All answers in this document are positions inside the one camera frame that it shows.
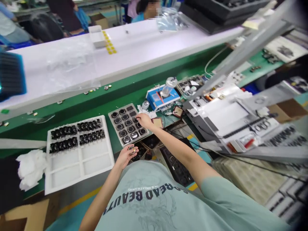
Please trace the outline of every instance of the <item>person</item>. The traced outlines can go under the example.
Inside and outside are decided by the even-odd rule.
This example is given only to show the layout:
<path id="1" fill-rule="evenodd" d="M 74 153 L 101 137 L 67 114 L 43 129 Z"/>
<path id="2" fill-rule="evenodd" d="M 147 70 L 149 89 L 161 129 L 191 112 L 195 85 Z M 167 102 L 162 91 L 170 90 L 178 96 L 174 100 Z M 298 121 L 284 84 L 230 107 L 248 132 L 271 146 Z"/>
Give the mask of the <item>person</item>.
<path id="1" fill-rule="evenodd" d="M 160 8 L 160 0 L 140 0 L 137 3 L 137 16 L 133 18 L 132 23 L 155 18 Z"/>
<path id="2" fill-rule="evenodd" d="M 46 0 L 51 12 L 58 15 L 64 28 L 71 35 L 84 34 L 84 29 L 74 11 L 78 11 L 78 6 L 72 0 Z"/>
<path id="3" fill-rule="evenodd" d="M 15 15 L 0 2 L 0 35 L 5 45 L 23 43 L 31 39 L 30 35 L 14 22 L 17 22 Z"/>
<path id="4" fill-rule="evenodd" d="M 275 214 L 220 176 L 186 144 L 156 127 L 148 115 L 139 123 L 152 131 L 189 171 L 202 196 L 176 183 L 159 162 L 139 160 L 126 146 L 84 215 L 79 231 L 226 230 L 283 231 Z"/>

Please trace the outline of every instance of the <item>white box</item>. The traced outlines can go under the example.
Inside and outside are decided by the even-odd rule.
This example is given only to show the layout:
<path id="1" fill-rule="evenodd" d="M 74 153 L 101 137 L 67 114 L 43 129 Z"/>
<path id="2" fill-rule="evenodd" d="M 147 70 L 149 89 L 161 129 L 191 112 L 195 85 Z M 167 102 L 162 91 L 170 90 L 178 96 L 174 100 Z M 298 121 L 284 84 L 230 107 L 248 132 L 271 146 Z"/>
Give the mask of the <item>white box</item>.
<path id="1" fill-rule="evenodd" d="M 101 26 L 91 26 L 89 28 L 90 40 L 96 48 L 105 47 L 106 40 L 102 33 Z"/>

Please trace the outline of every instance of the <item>dark hair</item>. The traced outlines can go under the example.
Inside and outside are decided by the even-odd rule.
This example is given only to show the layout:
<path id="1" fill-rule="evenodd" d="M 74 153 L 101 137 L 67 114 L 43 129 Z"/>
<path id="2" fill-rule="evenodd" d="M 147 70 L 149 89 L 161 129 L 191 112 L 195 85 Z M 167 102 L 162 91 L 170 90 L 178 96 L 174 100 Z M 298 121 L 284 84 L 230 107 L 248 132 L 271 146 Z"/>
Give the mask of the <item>dark hair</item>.
<path id="1" fill-rule="evenodd" d="M 140 0 L 138 2 L 137 6 L 136 6 L 137 14 L 140 14 L 141 12 L 144 12 L 149 3 L 155 3 L 155 2 L 158 2 L 158 1 L 159 0 Z"/>

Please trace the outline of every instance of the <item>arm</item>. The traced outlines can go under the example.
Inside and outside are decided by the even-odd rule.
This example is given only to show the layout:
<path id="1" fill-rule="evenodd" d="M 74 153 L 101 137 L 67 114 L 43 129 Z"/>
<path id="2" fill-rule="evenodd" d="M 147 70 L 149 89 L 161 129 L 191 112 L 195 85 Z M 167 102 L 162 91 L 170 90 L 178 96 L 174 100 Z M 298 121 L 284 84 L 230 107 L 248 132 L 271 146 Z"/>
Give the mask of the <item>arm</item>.
<path id="1" fill-rule="evenodd" d="M 12 21 L 17 21 L 15 15 L 11 11 L 9 11 L 2 2 L 0 2 L 0 12 L 2 12 L 6 17 L 11 19 Z"/>
<path id="2" fill-rule="evenodd" d="M 94 198 L 86 214 L 84 215 L 79 227 L 79 231 L 93 231 L 95 230 L 103 212 L 105 211 L 120 179 L 123 169 L 127 166 L 129 160 L 137 155 L 138 147 L 135 147 L 136 153 L 132 154 L 133 150 L 128 150 L 133 144 L 126 146 L 120 152 L 120 155 L 110 171 L 104 185 L 99 193 Z"/>
<path id="3" fill-rule="evenodd" d="M 137 115 L 137 120 L 143 127 L 153 132 L 167 147 L 171 154 L 187 168 L 199 187 L 201 187 L 205 178 L 210 176 L 220 176 L 194 150 L 171 134 L 156 127 L 148 115 L 141 113 Z"/>

